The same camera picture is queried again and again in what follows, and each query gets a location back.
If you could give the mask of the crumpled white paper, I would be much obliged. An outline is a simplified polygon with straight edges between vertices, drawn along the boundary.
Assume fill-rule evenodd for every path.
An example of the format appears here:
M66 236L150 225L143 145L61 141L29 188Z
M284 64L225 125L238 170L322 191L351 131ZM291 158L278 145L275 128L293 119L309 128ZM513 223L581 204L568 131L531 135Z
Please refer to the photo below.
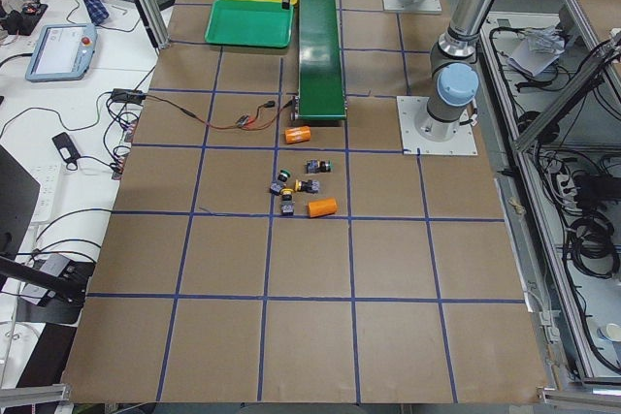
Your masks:
M555 26L520 30L523 39L507 59L512 69L534 78L552 65L564 52L566 41Z

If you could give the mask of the green plastic tray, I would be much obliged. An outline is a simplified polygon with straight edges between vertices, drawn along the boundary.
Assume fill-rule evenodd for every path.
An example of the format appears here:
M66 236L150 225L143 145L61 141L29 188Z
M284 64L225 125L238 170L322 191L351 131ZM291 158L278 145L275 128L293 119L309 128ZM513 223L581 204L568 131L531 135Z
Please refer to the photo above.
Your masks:
M291 40L294 9L279 2L216 0L205 42L218 46L286 48Z

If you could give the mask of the green conveyor belt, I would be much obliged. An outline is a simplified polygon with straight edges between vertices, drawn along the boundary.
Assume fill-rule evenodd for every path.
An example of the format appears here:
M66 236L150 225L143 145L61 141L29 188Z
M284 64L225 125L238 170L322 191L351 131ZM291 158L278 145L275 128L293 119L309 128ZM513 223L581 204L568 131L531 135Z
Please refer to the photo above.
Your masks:
M298 92L293 117L311 125L346 120L337 0L299 0Z

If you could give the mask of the orange cylinder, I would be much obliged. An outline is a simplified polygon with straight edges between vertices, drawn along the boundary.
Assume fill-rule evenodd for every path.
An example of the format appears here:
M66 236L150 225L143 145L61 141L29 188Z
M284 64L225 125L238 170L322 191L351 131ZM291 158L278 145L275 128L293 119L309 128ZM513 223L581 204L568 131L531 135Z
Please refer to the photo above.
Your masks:
M311 139L311 128L310 126L288 128L284 132L284 137L287 144L308 142Z
M336 214L338 211L338 203L335 198L325 198L321 200L311 201L308 203L309 218L323 217Z

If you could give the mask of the small black controller board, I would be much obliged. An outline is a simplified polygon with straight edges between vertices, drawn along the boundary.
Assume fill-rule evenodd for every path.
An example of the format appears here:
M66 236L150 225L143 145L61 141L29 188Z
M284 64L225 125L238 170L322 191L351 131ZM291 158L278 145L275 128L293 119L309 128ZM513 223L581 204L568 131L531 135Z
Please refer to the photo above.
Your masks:
M140 105L146 96L146 93L140 90L115 88L111 92L111 101L114 103Z

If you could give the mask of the yellow push button switch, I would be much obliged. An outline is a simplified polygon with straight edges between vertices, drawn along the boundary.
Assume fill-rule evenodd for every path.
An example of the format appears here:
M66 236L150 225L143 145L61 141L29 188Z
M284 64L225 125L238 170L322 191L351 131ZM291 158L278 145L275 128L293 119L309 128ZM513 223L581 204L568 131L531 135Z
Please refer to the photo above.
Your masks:
M294 183L295 192L305 192L309 194L317 194L320 191L320 182L314 179L300 180Z

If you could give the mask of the blue teach pendant near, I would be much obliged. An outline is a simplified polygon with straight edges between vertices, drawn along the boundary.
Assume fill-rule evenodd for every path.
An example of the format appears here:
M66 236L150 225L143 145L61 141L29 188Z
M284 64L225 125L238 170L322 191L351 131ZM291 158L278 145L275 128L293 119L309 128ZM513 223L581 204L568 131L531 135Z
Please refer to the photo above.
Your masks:
M92 23L44 26L25 79L30 82L81 80L90 66L97 37Z

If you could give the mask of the white power strip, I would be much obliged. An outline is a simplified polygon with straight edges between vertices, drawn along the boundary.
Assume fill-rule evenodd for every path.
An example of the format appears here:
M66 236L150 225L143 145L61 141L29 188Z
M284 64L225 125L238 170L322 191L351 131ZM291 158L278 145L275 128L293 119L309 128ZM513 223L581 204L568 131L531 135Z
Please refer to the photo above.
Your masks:
M31 220L32 224L42 224L50 221L58 191L61 168L60 163L39 164L29 168L29 173L33 175L40 185L37 203Z

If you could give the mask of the black power adapter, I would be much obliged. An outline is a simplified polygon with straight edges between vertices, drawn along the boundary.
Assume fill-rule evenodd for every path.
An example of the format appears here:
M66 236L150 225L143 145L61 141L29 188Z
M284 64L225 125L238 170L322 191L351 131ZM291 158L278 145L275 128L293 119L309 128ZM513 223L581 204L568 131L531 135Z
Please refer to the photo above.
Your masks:
M76 165L82 157L73 140L66 132L53 136L51 141L65 164Z

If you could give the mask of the green push button switch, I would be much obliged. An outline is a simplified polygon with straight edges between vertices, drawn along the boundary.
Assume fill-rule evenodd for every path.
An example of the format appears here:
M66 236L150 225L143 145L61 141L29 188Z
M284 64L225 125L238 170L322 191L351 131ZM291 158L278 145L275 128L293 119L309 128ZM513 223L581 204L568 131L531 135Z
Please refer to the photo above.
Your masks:
M306 162L307 174L331 173L332 163L330 160L311 159Z

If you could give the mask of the blue plaid cloth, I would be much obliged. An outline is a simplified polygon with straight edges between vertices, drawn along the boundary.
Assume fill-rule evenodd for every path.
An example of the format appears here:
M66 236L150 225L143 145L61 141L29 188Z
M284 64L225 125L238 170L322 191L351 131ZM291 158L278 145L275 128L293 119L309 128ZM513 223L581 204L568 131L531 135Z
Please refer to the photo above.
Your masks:
M82 0L88 16L96 26L102 25L110 16L101 0Z

